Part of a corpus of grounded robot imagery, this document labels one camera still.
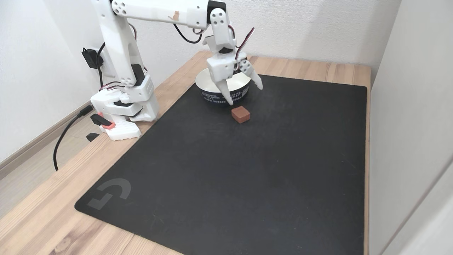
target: black and white bowl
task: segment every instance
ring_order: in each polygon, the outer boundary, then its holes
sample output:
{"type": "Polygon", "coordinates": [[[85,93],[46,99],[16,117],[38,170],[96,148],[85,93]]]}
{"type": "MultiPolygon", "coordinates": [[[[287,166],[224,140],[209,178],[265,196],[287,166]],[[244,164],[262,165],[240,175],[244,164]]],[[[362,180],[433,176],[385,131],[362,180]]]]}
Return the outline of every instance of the black and white bowl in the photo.
{"type": "MultiPolygon", "coordinates": [[[[231,98],[233,102],[243,99],[249,91],[250,77],[243,73],[237,73],[232,78],[226,80],[228,83],[228,89],[230,90],[231,98]]],[[[227,101],[220,93],[220,90],[216,87],[214,82],[211,80],[209,70],[206,68],[201,71],[195,78],[195,84],[201,91],[203,98],[211,103],[217,105],[227,105],[227,101]]]]}

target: brown cube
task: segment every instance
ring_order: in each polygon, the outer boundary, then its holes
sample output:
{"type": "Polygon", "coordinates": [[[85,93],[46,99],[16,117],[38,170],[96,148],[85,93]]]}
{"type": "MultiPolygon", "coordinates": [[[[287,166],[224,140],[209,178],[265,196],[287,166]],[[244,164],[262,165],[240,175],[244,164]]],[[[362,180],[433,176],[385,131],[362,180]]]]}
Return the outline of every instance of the brown cube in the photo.
{"type": "Polygon", "coordinates": [[[233,118],[240,123],[246,122],[250,119],[250,112],[247,111],[243,106],[234,108],[231,110],[231,115],[233,118]]]}

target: cable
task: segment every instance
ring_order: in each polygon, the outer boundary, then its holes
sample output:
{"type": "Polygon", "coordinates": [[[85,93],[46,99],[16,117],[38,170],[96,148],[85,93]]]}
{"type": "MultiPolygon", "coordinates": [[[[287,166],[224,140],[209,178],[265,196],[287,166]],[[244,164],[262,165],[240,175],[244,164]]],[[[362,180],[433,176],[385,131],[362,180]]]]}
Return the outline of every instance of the cable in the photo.
{"type": "Polygon", "coordinates": [[[206,29],[205,29],[205,30],[200,29],[200,32],[195,32],[195,28],[192,28],[192,32],[193,32],[194,34],[196,34],[196,35],[201,35],[201,34],[203,34],[204,32],[206,32],[207,28],[208,28],[210,25],[211,25],[211,24],[207,24],[206,29]]]}
{"type": "Polygon", "coordinates": [[[236,38],[236,35],[235,35],[235,33],[234,33],[234,28],[233,28],[233,26],[232,26],[232,25],[228,25],[228,27],[231,29],[231,31],[233,31],[233,38],[236,38]]]}
{"type": "MultiPolygon", "coordinates": [[[[247,34],[246,38],[244,39],[244,41],[242,42],[242,44],[239,46],[239,48],[237,49],[236,51],[236,62],[237,62],[237,58],[239,57],[239,53],[240,51],[242,50],[242,48],[245,46],[245,44],[247,43],[247,41],[249,40],[249,38],[252,36],[253,32],[255,31],[255,28],[253,27],[250,32],[247,34]]],[[[239,63],[237,64],[237,67],[235,69],[235,71],[239,70],[239,63]]]]}
{"type": "Polygon", "coordinates": [[[137,29],[135,29],[133,24],[131,24],[131,23],[128,23],[128,24],[134,30],[134,39],[137,40],[137,37],[138,37],[137,29]]]}
{"type": "Polygon", "coordinates": [[[99,91],[105,89],[108,85],[111,85],[111,84],[113,84],[113,83],[120,83],[120,84],[121,84],[121,82],[109,82],[109,83],[107,83],[106,85],[103,85],[103,86],[99,89],[99,91]]]}
{"type": "Polygon", "coordinates": [[[102,86],[104,86],[104,84],[102,82],[102,71],[101,71],[101,66],[99,65],[99,56],[101,55],[101,51],[104,49],[105,46],[106,46],[106,43],[104,42],[96,54],[96,66],[97,66],[97,71],[99,72],[99,81],[101,83],[101,88],[102,88],[102,86]]]}
{"type": "Polygon", "coordinates": [[[53,166],[55,167],[55,171],[58,171],[58,165],[57,165],[57,150],[58,146],[60,146],[61,141],[63,140],[64,135],[66,132],[69,130],[69,128],[78,120],[80,117],[85,116],[89,114],[93,110],[93,106],[88,105],[69,122],[69,124],[66,126],[66,128],[63,130],[63,133],[61,133],[60,138],[57,141],[57,144],[55,145],[55,148],[53,150],[53,166]]]}
{"type": "Polygon", "coordinates": [[[191,44],[197,44],[197,43],[199,43],[199,42],[201,41],[201,34],[200,34],[200,37],[198,38],[198,40],[196,40],[196,41],[190,41],[190,40],[188,40],[187,38],[184,37],[183,33],[181,33],[181,31],[179,30],[179,28],[178,28],[178,26],[177,26],[176,24],[173,24],[173,25],[174,25],[174,27],[176,28],[176,30],[178,31],[179,35],[180,35],[184,40],[186,40],[186,42],[191,43],[191,44]]]}

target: baseboard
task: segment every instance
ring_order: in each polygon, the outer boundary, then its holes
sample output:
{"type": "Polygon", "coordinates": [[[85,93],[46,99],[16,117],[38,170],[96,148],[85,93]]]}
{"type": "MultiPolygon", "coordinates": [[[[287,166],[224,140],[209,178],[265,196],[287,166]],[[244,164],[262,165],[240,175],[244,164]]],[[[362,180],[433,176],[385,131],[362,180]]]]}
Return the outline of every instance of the baseboard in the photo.
{"type": "Polygon", "coordinates": [[[91,102],[86,102],[81,107],[73,111],[71,114],[67,115],[58,123],[51,126],[49,129],[44,131],[35,139],[27,143],[25,146],[14,152],[11,156],[7,157],[5,160],[0,162],[0,180],[7,176],[9,173],[11,173],[22,163],[30,159],[34,154],[42,150],[50,142],[58,138],[63,132],[64,128],[74,118],[74,116],[89,104],[91,104],[91,102]]]}

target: wooden desk surface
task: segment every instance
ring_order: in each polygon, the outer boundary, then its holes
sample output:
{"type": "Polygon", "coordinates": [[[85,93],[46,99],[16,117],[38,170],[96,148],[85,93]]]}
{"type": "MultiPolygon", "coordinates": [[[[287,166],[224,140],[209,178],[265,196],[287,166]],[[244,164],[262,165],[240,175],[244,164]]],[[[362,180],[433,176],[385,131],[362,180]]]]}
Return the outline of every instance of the wooden desk surface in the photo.
{"type": "MultiPolygon", "coordinates": [[[[210,56],[210,52],[198,52],[156,88],[160,115],[194,83],[196,75],[206,68],[205,60],[210,56]]],[[[364,254],[367,255],[370,68],[256,56],[250,57],[250,62],[259,74],[368,88],[364,232],[364,254]]],[[[152,123],[139,123],[142,132],[151,126],[152,123]]],[[[102,134],[54,173],[0,220],[0,254],[179,254],[74,209],[75,202],[136,140],[114,142],[102,134]]]]}

